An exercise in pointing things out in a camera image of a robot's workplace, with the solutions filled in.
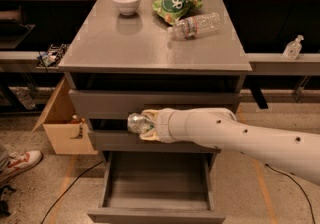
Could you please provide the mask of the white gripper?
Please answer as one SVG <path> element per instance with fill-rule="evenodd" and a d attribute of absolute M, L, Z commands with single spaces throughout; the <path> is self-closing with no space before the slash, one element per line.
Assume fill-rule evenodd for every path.
<path fill-rule="evenodd" d="M 139 135 L 141 140 L 145 141 L 160 141 L 164 143 L 173 143 L 174 139 L 170 134 L 169 120 L 174 113 L 173 109 L 165 108 L 161 110 L 145 109 L 142 115 L 154 122 L 154 129 L 141 133 Z"/>

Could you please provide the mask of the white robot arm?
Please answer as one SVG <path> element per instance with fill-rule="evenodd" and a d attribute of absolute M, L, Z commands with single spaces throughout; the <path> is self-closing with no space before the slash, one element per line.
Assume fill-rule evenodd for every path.
<path fill-rule="evenodd" d="M 302 179 L 320 184 L 320 135 L 240 123 L 225 108 L 145 110 L 149 124 L 140 138 L 192 142 L 241 152 Z"/>

